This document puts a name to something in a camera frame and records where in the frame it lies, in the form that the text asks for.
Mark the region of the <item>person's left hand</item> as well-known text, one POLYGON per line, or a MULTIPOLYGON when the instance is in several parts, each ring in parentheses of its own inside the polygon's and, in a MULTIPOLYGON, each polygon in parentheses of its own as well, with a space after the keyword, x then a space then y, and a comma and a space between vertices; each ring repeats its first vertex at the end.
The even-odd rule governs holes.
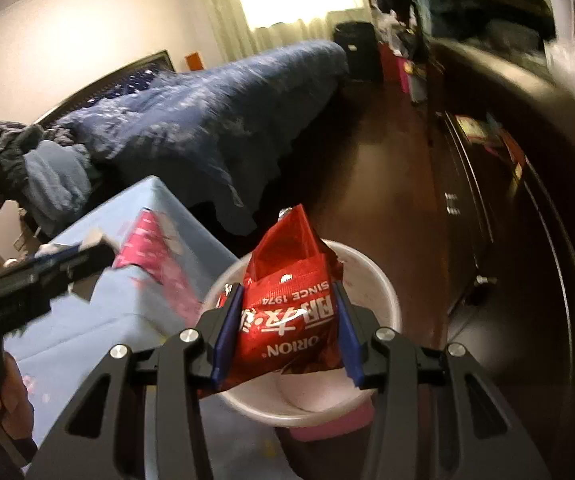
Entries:
POLYGON ((18 363, 9 352, 4 352, 6 377, 0 388, 0 426, 12 440, 33 437, 34 407, 30 403, 26 385, 18 363))

